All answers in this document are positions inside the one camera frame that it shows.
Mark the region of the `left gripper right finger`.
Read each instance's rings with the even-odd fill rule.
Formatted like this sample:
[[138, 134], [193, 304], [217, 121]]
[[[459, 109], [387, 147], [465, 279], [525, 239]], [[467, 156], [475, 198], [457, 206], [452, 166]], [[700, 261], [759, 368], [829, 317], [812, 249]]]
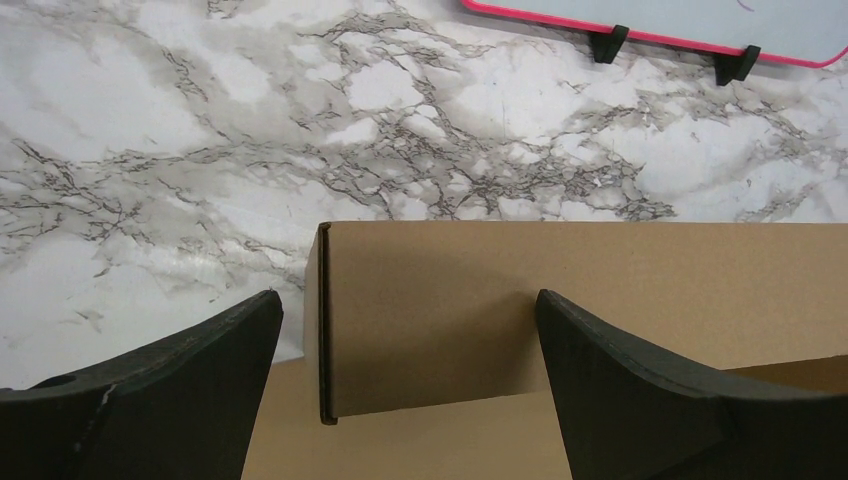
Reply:
[[541, 291], [535, 321], [575, 479], [843, 479], [847, 359], [719, 370]]

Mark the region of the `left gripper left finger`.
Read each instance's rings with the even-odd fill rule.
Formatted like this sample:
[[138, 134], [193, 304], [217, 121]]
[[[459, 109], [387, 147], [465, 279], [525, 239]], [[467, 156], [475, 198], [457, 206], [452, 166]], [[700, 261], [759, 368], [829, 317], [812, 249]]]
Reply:
[[238, 479], [284, 317], [261, 291], [180, 332], [1, 392], [5, 479]]

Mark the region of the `brown cardboard box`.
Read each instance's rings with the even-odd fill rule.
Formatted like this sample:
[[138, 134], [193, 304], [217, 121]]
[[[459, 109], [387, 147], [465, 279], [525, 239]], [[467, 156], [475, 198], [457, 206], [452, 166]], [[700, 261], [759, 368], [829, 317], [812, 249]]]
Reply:
[[698, 363], [847, 359], [843, 225], [326, 222], [247, 479], [575, 479], [543, 290]]

